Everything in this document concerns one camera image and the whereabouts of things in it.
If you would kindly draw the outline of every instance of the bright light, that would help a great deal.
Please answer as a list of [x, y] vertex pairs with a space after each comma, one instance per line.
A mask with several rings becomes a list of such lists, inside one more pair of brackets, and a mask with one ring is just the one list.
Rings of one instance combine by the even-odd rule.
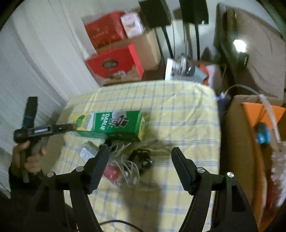
[[237, 52], [246, 52], [246, 44], [242, 40], [236, 39], [233, 44]]

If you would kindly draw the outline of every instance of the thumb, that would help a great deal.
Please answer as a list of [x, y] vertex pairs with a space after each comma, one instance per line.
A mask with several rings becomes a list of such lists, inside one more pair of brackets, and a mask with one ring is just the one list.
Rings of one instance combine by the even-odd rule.
[[19, 143], [16, 147], [13, 149], [13, 154], [20, 153], [21, 151], [27, 149], [30, 145], [30, 141], [26, 141], [24, 143]]

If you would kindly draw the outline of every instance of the pink plastic object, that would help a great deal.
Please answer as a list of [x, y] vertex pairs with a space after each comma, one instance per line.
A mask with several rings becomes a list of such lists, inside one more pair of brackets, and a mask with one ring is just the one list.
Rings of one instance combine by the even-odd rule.
[[120, 175], [120, 171], [118, 171], [115, 167], [107, 165], [104, 172], [103, 176], [109, 179], [111, 182], [114, 182], [118, 179]]

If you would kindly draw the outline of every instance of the brown oval logo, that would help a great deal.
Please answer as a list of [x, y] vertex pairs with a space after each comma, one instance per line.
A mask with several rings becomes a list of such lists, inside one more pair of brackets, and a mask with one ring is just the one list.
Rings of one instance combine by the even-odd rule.
[[113, 60], [113, 59], [108, 59], [102, 63], [102, 66], [106, 69], [113, 69], [113, 68], [116, 68], [118, 66], [118, 62], [116, 60]]

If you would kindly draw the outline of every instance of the silver screw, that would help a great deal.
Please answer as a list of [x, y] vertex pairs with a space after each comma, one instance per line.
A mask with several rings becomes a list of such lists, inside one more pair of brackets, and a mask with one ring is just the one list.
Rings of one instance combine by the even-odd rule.
[[199, 173], [204, 173], [205, 172], [205, 169], [203, 167], [198, 167], [197, 170], [198, 170]]
[[227, 176], [230, 177], [230, 178], [233, 178], [233, 177], [234, 177], [234, 174], [233, 174], [232, 172], [228, 172], [228, 173], [227, 173]]
[[48, 172], [47, 177], [52, 177], [54, 175], [54, 172]]
[[76, 171], [77, 172], [82, 172], [84, 170], [83, 166], [79, 166], [76, 168]]

